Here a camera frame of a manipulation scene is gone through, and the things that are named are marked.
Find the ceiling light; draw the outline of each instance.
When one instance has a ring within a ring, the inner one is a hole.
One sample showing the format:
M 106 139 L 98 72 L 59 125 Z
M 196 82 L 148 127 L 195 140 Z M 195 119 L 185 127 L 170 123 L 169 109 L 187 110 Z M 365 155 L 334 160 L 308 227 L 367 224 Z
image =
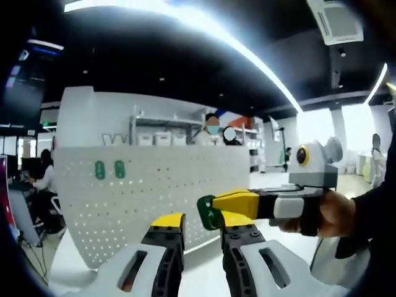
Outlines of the ceiling light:
M 390 82 L 387 82 L 386 85 L 393 91 L 396 91 L 396 85 L 392 85 Z
M 64 49 L 64 47 L 61 45 L 56 45 L 55 43 L 51 43 L 51 42 L 47 42 L 47 41 L 43 41 L 43 40 L 37 40 L 37 39 L 29 39 L 27 41 L 27 43 L 31 43 L 34 45 L 43 45 L 43 46 L 47 46 L 49 48 L 54 48 L 54 49 L 57 49 L 60 51 L 62 51 Z
M 385 74 L 388 70 L 388 65 L 385 63 L 384 67 L 382 67 L 381 73 L 379 74 L 378 80 L 376 84 L 374 85 L 374 88 L 372 88 L 370 94 L 368 95 L 367 99 L 364 101 L 364 104 L 369 104 L 370 100 L 374 97 L 376 94 L 379 86 L 381 85 L 382 81 L 384 80 Z
M 64 11 L 75 11 L 77 9 L 83 9 L 95 6 L 121 6 L 131 9 L 139 9 L 143 11 L 152 11 L 158 14 L 167 15 L 181 22 L 192 26 L 196 30 L 202 30 L 207 34 L 210 34 L 219 40 L 227 43 L 230 47 L 234 48 L 246 59 L 253 63 L 259 68 L 286 96 L 293 107 L 298 113 L 302 113 L 303 110 L 299 106 L 296 98 L 290 93 L 282 81 L 272 72 L 272 70 L 263 63 L 254 53 L 249 51 L 243 44 L 235 39 L 226 30 L 222 29 L 221 26 L 210 19 L 209 16 L 193 7 L 183 6 L 171 6 L 164 2 L 164 0 L 80 0 L 73 3 L 66 4 Z

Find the white pegboard wall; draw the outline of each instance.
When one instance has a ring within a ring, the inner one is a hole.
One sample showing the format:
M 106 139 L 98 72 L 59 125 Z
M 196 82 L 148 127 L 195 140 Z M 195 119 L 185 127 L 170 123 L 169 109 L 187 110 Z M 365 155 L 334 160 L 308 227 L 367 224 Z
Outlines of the white pegboard wall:
M 141 242 L 151 222 L 186 214 L 186 250 L 219 235 L 203 228 L 197 200 L 249 186 L 246 147 L 57 148 L 58 197 L 70 234 L 90 268 L 98 268 L 125 245 Z M 125 177 L 117 178 L 122 160 Z M 105 179 L 95 176 L 95 162 Z

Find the green component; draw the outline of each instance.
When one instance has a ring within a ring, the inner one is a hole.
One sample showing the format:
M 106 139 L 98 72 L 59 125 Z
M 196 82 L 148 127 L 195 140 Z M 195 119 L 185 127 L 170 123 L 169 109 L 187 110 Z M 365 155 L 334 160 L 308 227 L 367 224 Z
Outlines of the green component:
M 95 176 L 100 181 L 104 180 L 106 177 L 105 164 L 102 161 L 95 162 Z
M 117 178 L 125 178 L 125 166 L 124 162 L 121 160 L 117 160 L 114 162 L 114 170 L 116 172 Z
M 222 212 L 213 208 L 215 196 L 203 196 L 197 201 L 200 220 L 206 230 L 219 229 L 223 222 Z

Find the ceiling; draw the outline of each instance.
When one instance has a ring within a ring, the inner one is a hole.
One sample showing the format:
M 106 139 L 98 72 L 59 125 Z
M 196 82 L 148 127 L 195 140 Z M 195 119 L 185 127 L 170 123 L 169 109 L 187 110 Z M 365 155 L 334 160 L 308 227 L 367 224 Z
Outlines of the ceiling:
M 187 0 L 249 48 L 278 75 L 303 110 L 361 103 L 383 66 L 374 35 L 325 46 L 305 0 Z M 65 46 L 48 81 L 45 102 L 64 86 L 155 95 L 275 119 L 295 111 L 284 94 L 250 61 L 224 42 L 175 19 L 121 7 L 63 14 L 52 1 L 38 15 L 32 37 Z M 339 49 L 346 56 L 339 58 Z M 342 88 L 332 88 L 334 59 Z M 389 99 L 380 88 L 372 103 Z

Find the hand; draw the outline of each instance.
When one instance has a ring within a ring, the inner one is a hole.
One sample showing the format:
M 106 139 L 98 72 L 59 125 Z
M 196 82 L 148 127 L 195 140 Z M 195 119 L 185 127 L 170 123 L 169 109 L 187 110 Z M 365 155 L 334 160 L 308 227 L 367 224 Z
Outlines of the hand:
M 347 237 L 353 231 L 355 202 L 344 195 L 327 191 L 321 203 L 323 224 L 319 228 L 319 237 Z M 294 218 L 279 226 L 284 232 L 299 233 L 299 218 Z

